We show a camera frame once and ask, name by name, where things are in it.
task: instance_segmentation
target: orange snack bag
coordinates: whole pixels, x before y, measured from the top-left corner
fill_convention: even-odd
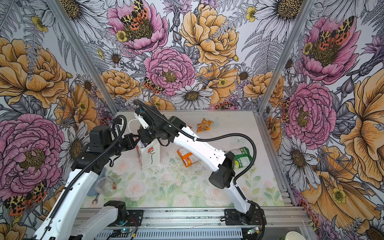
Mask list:
[[[197,125],[196,132],[199,133],[199,132],[209,131],[210,130],[209,126],[211,125],[211,123],[212,123],[211,120],[207,121],[205,118],[203,118],[202,123],[199,123]]]
[[[193,155],[193,153],[189,152],[188,149],[180,148],[179,150],[177,150],[177,153],[179,154],[179,156],[183,160],[185,167],[189,167],[192,164],[194,164],[195,162],[200,161],[200,158]]]

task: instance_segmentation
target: pink flower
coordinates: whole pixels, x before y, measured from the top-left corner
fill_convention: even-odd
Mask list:
[[[163,93],[174,96],[175,91],[195,81],[195,68],[188,55],[172,48],[158,48],[151,57],[144,60],[147,78],[153,84],[163,87]]]
[[[301,139],[311,150],[321,147],[336,125],[332,95],[321,83],[300,83],[290,98],[288,114],[287,135]]]
[[[58,168],[64,134],[51,120],[23,114],[0,123],[0,197],[25,196],[43,181],[52,187],[61,176]]]
[[[354,18],[350,36],[341,44],[330,44],[327,49],[320,50],[319,35],[321,31],[333,32],[343,22],[330,22],[329,19],[321,17],[310,30],[310,35],[304,40],[302,57],[295,64],[296,71],[309,76],[313,81],[322,81],[329,85],[341,78],[355,63],[358,54],[353,54],[356,42],[361,31],[356,30],[357,18]]]
[[[125,28],[121,17],[132,15],[134,5],[129,7],[124,3],[120,8],[108,8],[107,17],[109,20],[110,33],[116,35],[116,42],[122,44],[126,56],[135,56],[143,52],[150,52],[158,47],[164,46],[168,40],[168,22],[166,17],[161,18],[153,4],[151,6],[143,0],[144,7],[148,9],[148,19],[140,24],[138,30]]]

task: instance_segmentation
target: yellow flower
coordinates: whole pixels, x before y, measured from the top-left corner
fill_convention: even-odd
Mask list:
[[[345,152],[353,157],[353,168],[362,181],[380,188],[384,179],[384,69],[355,85],[355,104],[346,102],[356,114],[356,125],[340,136]]]
[[[375,210],[376,205],[367,197],[360,182],[354,181],[356,171],[353,163],[336,147],[323,146],[320,149],[319,161],[313,170],[320,179],[317,189],[310,185],[309,190],[302,192],[310,207],[328,220],[336,217],[336,226],[345,228],[353,223],[355,218],[361,218],[362,225],[358,233],[362,234],[369,229],[369,220],[380,218],[380,211]]]
[[[272,71],[267,72],[266,74],[259,74],[258,76],[254,76],[250,79],[251,84],[245,85],[244,97],[252,97],[257,98],[258,96],[263,96],[266,88],[268,87],[269,81],[272,77]],[[279,81],[277,82],[275,88],[273,89],[271,98],[269,102],[275,108],[279,106],[281,99],[283,98],[283,85],[284,79],[283,76],[280,75]]]
[[[16,103],[23,94],[34,96],[49,108],[68,93],[67,73],[61,68],[53,54],[38,46],[36,67],[27,79],[28,60],[23,40],[10,43],[0,38],[0,96],[11,96],[8,104]]]
[[[153,99],[149,99],[149,103],[146,103],[147,105],[153,105],[157,109],[160,110],[169,110],[169,109],[175,109],[173,104],[166,98],[159,98],[158,96],[154,95]]]
[[[254,16],[256,12],[257,12],[257,10],[256,10],[255,6],[248,7],[247,8],[247,15],[245,16],[245,18],[247,20],[249,20],[250,22],[253,22],[256,19]]]
[[[31,20],[39,31],[44,31],[46,33],[48,32],[48,28],[41,23],[41,18],[33,16],[31,17]]]
[[[5,240],[22,240],[26,238],[26,227],[20,226],[18,223],[10,227],[7,223],[0,223],[0,239]]]
[[[129,100],[131,97],[142,94],[140,82],[131,78],[123,71],[105,71],[101,74],[101,79],[113,99],[115,99],[116,96],[120,96]],[[99,98],[103,97],[99,90],[97,90],[96,93]]]
[[[224,101],[231,95],[230,92],[236,90],[236,82],[240,83],[240,78],[237,76],[237,72],[237,68],[231,70],[222,68],[220,70],[218,66],[211,65],[201,68],[200,72],[196,74],[205,81],[209,81],[206,89],[213,89],[212,92],[214,94],[210,96],[212,98],[211,105]]]
[[[332,199],[335,200],[338,204],[345,204],[347,202],[347,195],[343,190],[335,187],[333,189]]]
[[[311,42],[307,43],[304,48],[303,48],[303,53],[305,55],[308,55],[310,53],[310,51],[312,50],[313,48],[313,44]]]
[[[238,32],[235,28],[224,31],[219,36],[217,31],[227,23],[227,17],[218,15],[214,8],[199,5],[199,14],[192,12],[184,15],[180,34],[188,40],[185,45],[196,46],[200,51],[200,63],[224,66],[236,55]]]
[[[84,88],[78,84],[71,89],[70,97],[60,98],[55,108],[56,123],[58,125],[73,125],[75,130],[81,122],[88,124],[88,130],[99,124],[95,103],[88,97]]]
[[[281,145],[281,138],[283,136],[280,118],[268,118],[266,120],[266,127],[268,129],[269,136],[272,139],[273,146],[275,147],[276,151],[279,150]]]
[[[128,40],[127,34],[121,30],[119,30],[118,33],[116,33],[116,37],[119,40],[119,42],[122,42],[122,43]]]
[[[99,56],[100,56],[102,59],[104,59],[104,53],[103,53],[103,51],[102,51],[100,48],[97,49],[97,53],[99,54]]]

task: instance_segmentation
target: white paper bag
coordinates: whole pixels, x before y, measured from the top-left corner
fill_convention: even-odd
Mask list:
[[[160,163],[160,144],[157,139],[153,140],[145,148],[140,148],[139,145],[136,145],[136,152],[141,170],[154,167]]]

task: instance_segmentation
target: food package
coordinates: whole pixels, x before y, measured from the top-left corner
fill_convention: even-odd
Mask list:
[[[224,151],[224,152],[232,152],[235,155],[235,166],[234,169],[239,169],[242,167],[246,167],[251,163],[252,157],[249,154],[249,150],[246,147],[233,149],[230,151]],[[192,164],[200,161],[201,159],[197,156],[193,155],[188,149],[180,148],[177,150],[177,153],[183,160],[183,163],[185,167],[189,167]]]
[[[202,123],[199,123],[197,125],[197,131],[196,132],[199,133],[199,132],[209,131],[210,130],[209,126],[211,124],[212,124],[211,120],[207,121],[205,118],[203,118]]]

